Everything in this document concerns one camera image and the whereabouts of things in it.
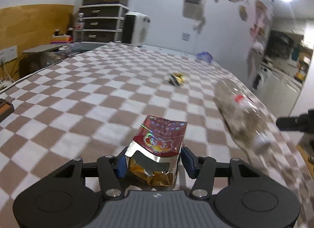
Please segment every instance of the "brown and white checkered cloth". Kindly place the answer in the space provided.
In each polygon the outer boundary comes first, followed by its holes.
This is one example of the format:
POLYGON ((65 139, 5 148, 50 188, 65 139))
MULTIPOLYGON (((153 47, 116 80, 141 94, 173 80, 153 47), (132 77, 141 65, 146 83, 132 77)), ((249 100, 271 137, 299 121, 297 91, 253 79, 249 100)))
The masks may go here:
MULTIPOLYGON (((18 227, 12 204, 20 192, 72 158, 91 162, 118 154, 147 114, 187 121, 184 144, 195 155, 207 153, 218 162, 231 157, 247 161, 213 102, 221 78, 240 83, 216 63, 110 43, 39 71, 0 94, 15 107, 0 123, 0 227, 18 227), (170 72, 184 74, 183 87, 167 82, 170 72)), ((289 138, 273 122, 269 129, 277 143, 260 156, 264 172, 299 197, 297 227, 314 227, 310 173, 289 138)), ((97 179, 86 184, 99 190, 97 179)), ((175 188, 192 185, 180 165, 175 188)), ((226 185, 226 179, 216 179, 214 193, 226 185)))

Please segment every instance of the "ceiling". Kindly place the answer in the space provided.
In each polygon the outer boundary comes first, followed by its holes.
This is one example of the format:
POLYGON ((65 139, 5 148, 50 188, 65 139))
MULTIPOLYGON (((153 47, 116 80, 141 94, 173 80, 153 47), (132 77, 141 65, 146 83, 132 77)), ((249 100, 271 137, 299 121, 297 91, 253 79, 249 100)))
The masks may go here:
POLYGON ((282 18, 313 19, 314 0, 293 0, 292 2, 275 0, 274 15, 282 18))

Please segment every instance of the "plastic bottle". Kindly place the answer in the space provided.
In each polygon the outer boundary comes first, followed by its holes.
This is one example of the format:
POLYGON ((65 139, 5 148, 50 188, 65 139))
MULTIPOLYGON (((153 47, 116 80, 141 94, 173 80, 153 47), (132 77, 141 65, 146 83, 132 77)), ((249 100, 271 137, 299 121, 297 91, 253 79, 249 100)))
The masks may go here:
POLYGON ((266 116, 238 84, 229 79, 219 81, 214 101, 236 139, 256 154, 269 147, 271 140, 265 133, 266 116))
POLYGON ((84 13, 79 13, 75 24, 75 42, 82 42, 84 37, 84 13))

